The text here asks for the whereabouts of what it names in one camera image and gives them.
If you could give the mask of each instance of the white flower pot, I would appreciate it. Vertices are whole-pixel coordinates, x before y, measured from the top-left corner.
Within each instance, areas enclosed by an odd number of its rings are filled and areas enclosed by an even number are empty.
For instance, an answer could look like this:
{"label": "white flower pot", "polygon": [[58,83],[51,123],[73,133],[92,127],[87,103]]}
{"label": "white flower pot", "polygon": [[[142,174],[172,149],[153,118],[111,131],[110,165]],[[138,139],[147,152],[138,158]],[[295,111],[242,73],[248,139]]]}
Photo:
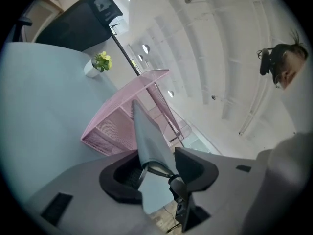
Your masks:
{"label": "white flower pot", "polygon": [[93,78],[96,75],[98,75],[100,71],[98,71],[95,67],[93,67],[91,60],[89,60],[88,63],[86,63],[84,67],[84,73],[87,77]]}

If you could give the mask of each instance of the wooden floor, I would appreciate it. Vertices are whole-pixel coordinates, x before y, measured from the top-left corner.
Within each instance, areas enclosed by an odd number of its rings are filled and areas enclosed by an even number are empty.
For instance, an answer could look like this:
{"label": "wooden floor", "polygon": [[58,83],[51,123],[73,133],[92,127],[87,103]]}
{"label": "wooden floor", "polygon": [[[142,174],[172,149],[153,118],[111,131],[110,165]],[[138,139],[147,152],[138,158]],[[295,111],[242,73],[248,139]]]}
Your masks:
{"label": "wooden floor", "polygon": [[[177,203],[173,200],[171,203],[162,207],[160,210],[150,214],[149,217],[164,233],[166,233],[170,228],[178,224],[178,221],[174,219],[176,208]],[[168,235],[179,235],[179,234],[182,234],[181,226],[178,226],[177,228],[168,233]]]}

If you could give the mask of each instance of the table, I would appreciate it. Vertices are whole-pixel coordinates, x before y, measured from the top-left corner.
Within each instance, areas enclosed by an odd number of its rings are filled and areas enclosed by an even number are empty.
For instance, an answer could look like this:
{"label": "table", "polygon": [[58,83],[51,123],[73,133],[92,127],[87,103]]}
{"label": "table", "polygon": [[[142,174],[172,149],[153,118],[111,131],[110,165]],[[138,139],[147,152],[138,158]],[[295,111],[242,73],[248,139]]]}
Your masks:
{"label": "table", "polygon": [[90,57],[35,43],[8,43],[0,60],[0,151],[22,203],[66,169],[104,155],[80,141],[116,88],[105,72],[84,75]]}

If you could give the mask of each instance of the metal mesh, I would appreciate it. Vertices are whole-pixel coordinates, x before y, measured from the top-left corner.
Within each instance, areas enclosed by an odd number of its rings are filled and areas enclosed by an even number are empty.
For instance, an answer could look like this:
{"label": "metal mesh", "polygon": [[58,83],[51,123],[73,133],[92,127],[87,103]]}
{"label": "metal mesh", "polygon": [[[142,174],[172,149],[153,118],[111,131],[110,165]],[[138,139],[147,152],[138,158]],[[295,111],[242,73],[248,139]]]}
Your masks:
{"label": "metal mesh", "polygon": [[188,132],[183,132],[180,128],[190,127],[177,113],[172,114],[155,84],[167,73],[168,70],[147,71],[120,89],[93,117],[82,135],[82,142],[108,156],[136,150],[132,108],[134,99],[140,102],[145,112],[160,126],[169,147],[183,140],[183,133]]}

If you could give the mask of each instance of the chair backrest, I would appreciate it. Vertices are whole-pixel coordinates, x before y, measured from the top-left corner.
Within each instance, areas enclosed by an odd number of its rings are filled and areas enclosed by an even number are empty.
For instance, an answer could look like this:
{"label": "chair backrest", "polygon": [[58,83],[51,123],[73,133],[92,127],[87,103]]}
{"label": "chair backrest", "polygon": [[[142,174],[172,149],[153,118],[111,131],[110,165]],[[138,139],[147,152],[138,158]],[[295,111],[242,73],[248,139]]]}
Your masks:
{"label": "chair backrest", "polygon": [[119,15],[123,13],[112,0],[80,0],[49,24],[36,42],[84,51],[110,38],[109,23]]}

